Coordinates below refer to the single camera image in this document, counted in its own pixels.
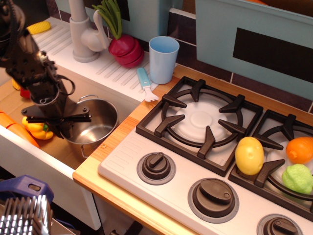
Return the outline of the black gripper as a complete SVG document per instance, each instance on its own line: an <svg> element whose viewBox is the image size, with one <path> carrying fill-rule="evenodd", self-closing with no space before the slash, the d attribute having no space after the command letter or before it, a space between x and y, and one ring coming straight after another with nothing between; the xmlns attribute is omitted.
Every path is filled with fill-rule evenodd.
<svg viewBox="0 0 313 235"><path fill-rule="evenodd" d="M29 76L21 80L21 86L30 92L34 105L21 110L29 122L45 122L57 137L70 139L76 122L90 122L89 108L75 103L69 96L75 91L72 80L62 75Z"/></svg>

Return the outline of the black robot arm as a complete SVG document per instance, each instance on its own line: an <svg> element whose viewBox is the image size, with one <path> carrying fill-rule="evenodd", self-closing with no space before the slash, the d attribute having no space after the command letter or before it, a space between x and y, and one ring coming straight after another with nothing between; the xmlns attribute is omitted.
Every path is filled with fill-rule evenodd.
<svg viewBox="0 0 313 235"><path fill-rule="evenodd" d="M30 92L32 106L21 113L30 123L45 123L58 137L70 139L76 123L91 122L89 108L75 103L53 61L39 50L25 27L25 15L11 0L0 2L0 66Z"/></svg>

